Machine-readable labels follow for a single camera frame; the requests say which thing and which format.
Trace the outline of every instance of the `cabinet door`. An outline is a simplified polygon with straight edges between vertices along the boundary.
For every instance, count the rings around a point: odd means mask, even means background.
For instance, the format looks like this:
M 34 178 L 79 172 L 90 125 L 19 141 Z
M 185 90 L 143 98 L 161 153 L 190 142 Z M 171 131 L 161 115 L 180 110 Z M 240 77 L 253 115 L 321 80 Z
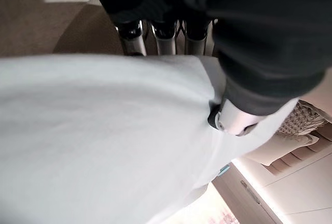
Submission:
M 282 224 L 232 163 L 213 184 L 240 224 Z

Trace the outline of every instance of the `white fabric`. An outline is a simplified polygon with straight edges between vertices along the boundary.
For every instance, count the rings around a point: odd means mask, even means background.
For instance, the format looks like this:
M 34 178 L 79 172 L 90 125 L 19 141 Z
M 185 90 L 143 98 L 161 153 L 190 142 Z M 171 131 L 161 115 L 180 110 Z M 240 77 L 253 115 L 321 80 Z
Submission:
M 245 157 L 269 166 L 272 162 L 293 150 L 299 147 L 315 144 L 318 140 L 318 137 L 310 134 L 299 136 L 275 134 L 265 144 L 247 153 Z
M 222 133 L 207 123 L 220 95 L 204 67 L 185 56 L 0 60 L 0 223 L 160 221 L 295 106 L 247 136 Z

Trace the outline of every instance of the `white cloth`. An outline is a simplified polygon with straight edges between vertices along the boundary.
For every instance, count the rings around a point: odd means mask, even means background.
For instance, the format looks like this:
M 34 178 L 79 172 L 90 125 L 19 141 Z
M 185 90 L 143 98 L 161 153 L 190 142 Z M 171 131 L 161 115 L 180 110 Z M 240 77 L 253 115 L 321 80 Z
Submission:
M 204 67 L 221 70 L 202 59 L 0 60 L 0 222 L 160 221 L 268 140 L 296 100 L 247 136 L 222 133 L 207 122 L 221 92 Z

